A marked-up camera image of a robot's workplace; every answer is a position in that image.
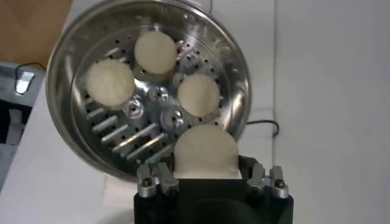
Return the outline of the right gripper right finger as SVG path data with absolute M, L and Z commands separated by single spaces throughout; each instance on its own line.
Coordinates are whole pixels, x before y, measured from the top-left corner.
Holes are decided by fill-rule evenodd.
M 255 158 L 240 155 L 239 171 L 249 189 L 254 190 L 257 195 L 263 195 L 268 187 L 274 198 L 289 197 L 289 188 L 284 180 L 281 166 L 273 166 L 266 175 L 266 169 Z

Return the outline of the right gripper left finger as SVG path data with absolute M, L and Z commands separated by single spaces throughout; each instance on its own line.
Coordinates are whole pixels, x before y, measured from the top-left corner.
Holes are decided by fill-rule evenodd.
M 174 177 L 174 156 L 164 156 L 157 163 L 140 164 L 136 170 L 137 196 L 152 198 L 159 193 L 174 198 L 179 193 L 179 180 Z

